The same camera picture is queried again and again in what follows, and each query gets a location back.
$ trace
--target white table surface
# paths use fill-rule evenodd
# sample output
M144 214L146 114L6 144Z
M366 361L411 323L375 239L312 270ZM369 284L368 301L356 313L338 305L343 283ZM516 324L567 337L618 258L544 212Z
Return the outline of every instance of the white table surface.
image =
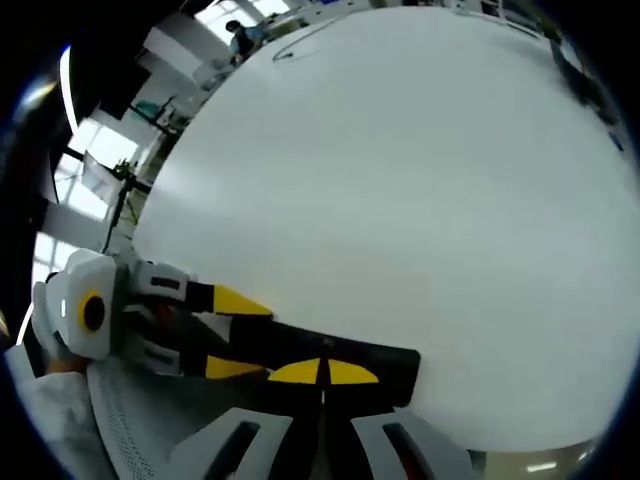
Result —
M599 434L639 343L640 208L548 44L395 8L272 62L308 31L193 120L136 248L283 322L418 349L412 408L466 448Z

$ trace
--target white tabletop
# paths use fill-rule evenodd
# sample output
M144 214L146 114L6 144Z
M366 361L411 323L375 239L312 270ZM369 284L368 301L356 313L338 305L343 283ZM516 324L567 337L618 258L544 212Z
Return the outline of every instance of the white tabletop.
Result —
M139 252L283 322L419 350L412 408L464 447L599 434L640 337L640 208L548 43L395 8L272 62L309 31L263 48L193 120Z

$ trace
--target yellow marking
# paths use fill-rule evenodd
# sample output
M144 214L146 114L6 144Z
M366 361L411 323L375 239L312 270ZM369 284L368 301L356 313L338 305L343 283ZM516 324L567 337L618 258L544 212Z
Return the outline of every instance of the yellow marking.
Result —
M315 384L318 377L320 359L305 360L304 362L290 363L279 368L269 376L271 382L307 383Z
M332 385L378 383L378 377L364 367L339 360L329 360Z
M80 303L78 304L78 323L86 333L96 333L100 330L100 329L98 330L89 329L89 327L87 327L87 324L84 321L84 307L87 305L87 302L91 300L93 297L100 298L100 292L98 292L97 290L87 291L87 293L84 294L84 297L82 297L82 300L80 300Z
M212 380L218 380L221 378L235 377L236 375L244 375L245 373L257 372L260 370L263 370L260 365L234 362L233 360L225 360L218 357L207 357L207 370L205 372L205 377Z
M213 312L222 315L271 315L268 308L222 285L214 287Z

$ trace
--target white cloth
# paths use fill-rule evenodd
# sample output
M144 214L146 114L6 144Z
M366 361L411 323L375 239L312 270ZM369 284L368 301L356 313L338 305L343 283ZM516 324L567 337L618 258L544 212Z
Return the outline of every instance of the white cloth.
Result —
M73 478L117 478L100 440L80 373L54 373L18 385L34 427Z

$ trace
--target person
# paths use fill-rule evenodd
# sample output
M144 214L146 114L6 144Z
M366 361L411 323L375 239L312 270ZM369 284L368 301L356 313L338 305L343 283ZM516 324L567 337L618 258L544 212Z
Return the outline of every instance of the person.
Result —
M237 20L231 20L227 23L226 29L233 33L231 52L236 65L241 65L260 50L267 38L267 31L262 25L247 28Z

